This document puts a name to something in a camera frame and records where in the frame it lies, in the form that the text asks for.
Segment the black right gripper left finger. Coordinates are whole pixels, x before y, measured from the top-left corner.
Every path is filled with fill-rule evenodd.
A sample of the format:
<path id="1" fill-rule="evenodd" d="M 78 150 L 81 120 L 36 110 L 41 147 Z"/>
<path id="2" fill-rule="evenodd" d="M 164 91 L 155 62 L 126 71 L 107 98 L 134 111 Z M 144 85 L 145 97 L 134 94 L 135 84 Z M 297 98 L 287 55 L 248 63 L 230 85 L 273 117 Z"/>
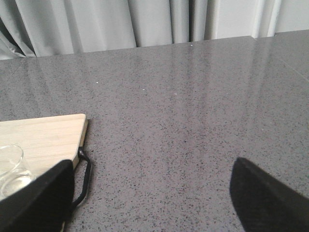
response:
<path id="1" fill-rule="evenodd" d="M 2 232 L 59 232 L 73 199 L 73 164 L 62 160 L 0 202 Z"/>

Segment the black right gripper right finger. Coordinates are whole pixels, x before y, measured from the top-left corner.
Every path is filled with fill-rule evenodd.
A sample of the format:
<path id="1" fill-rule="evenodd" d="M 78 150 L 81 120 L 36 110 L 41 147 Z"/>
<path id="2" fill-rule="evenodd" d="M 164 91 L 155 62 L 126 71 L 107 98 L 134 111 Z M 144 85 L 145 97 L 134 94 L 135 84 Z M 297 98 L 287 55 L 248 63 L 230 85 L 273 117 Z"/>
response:
<path id="1" fill-rule="evenodd" d="M 246 232 L 307 232 L 309 200 L 246 158 L 234 162 L 230 197 Z"/>

